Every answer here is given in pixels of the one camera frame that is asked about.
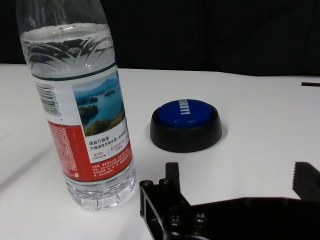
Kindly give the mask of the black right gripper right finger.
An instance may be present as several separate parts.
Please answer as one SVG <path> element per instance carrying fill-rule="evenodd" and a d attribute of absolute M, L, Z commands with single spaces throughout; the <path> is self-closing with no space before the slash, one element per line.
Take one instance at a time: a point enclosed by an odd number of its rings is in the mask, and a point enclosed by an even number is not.
<path fill-rule="evenodd" d="M 308 162 L 295 162 L 292 189 L 303 201 L 320 201 L 320 171 Z"/>

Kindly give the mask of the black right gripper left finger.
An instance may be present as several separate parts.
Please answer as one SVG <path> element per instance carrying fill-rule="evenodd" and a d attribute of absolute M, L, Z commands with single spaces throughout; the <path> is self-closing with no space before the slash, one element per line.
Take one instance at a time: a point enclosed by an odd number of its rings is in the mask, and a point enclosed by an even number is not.
<path fill-rule="evenodd" d="M 165 176 L 158 183 L 139 183 L 140 215 L 149 227 L 181 227 L 191 205 L 183 197 L 177 162 L 165 164 Z"/>

